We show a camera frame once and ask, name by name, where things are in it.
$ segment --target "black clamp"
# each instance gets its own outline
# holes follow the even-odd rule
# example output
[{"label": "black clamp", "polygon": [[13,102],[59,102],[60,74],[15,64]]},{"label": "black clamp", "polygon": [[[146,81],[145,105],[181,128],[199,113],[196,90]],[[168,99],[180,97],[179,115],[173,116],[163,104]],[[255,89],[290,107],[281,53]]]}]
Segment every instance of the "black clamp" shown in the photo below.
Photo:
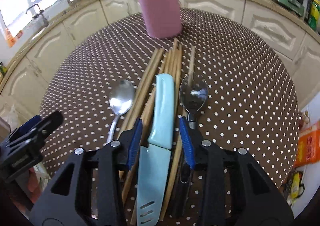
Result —
[{"label": "black clamp", "polygon": [[[285,226],[293,221],[287,202],[246,149],[221,149],[205,140],[199,130],[190,129],[184,117],[180,118],[180,135],[190,168],[206,171],[198,226]],[[229,170],[231,184],[229,218],[225,218],[225,168]]]},{"label": "black clamp", "polygon": [[55,111],[44,119],[34,116],[11,132],[0,144],[0,177],[12,182],[20,174],[42,161],[44,140],[63,122],[62,114]]},{"label": "black clamp", "polygon": [[[30,221],[34,226],[126,225],[119,171],[131,169],[139,149],[142,120],[102,149],[76,149],[48,183],[35,203]],[[92,171],[98,168],[98,217],[91,217]]]}]

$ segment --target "brown tablecloth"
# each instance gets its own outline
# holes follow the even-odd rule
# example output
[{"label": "brown tablecloth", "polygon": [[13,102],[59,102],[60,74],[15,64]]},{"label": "brown tablecloth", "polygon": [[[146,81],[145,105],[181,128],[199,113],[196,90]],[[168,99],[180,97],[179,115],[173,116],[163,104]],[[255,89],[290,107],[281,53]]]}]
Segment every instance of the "brown tablecloth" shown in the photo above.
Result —
[{"label": "brown tablecloth", "polygon": [[[194,45],[195,74],[205,77],[209,86],[209,99],[198,119],[200,131],[225,149],[247,148],[279,187],[295,160],[299,125],[295,88],[283,63],[258,35],[230,19],[195,9],[181,9],[181,17],[181,76],[188,73]],[[91,35],[65,59],[49,84],[40,112],[46,116],[60,110],[65,119],[43,149],[50,175],[74,149],[103,146],[114,116],[110,91],[121,79],[138,86],[153,50],[168,51],[172,42],[149,37],[142,16],[136,14]],[[185,216],[174,219],[167,213],[159,225],[194,225],[201,180],[201,173],[195,173]],[[128,219],[134,200],[133,183],[125,205]]]}]

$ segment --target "pink cup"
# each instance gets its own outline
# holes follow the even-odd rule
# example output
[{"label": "pink cup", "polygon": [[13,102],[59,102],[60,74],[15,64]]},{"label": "pink cup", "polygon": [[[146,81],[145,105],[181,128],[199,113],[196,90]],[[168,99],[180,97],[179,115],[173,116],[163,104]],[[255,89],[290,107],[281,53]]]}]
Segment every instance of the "pink cup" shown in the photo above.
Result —
[{"label": "pink cup", "polygon": [[174,37],[182,30],[179,0],[139,0],[148,35]]}]

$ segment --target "spoon head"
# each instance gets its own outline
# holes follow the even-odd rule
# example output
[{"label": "spoon head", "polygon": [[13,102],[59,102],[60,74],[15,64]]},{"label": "spoon head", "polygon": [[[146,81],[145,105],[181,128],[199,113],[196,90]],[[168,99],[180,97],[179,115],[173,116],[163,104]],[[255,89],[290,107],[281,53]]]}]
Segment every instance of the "spoon head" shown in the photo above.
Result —
[{"label": "spoon head", "polygon": [[134,99],[134,87],[128,80],[120,81],[109,96],[109,104],[116,115],[126,113],[132,106]]},{"label": "spoon head", "polygon": [[194,75],[191,86],[188,85],[189,76],[185,76],[180,85],[179,97],[184,108],[190,113],[196,113],[208,98],[208,86],[201,75]]}]

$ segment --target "knife handle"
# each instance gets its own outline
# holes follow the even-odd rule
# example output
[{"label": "knife handle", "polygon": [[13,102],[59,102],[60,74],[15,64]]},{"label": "knife handle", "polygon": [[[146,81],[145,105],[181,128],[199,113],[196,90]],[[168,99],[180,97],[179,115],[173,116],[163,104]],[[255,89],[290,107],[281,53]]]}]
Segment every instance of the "knife handle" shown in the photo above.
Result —
[{"label": "knife handle", "polygon": [[169,74],[156,76],[156,100],[148,143],[170,150],[174,120],[174,81]]}]

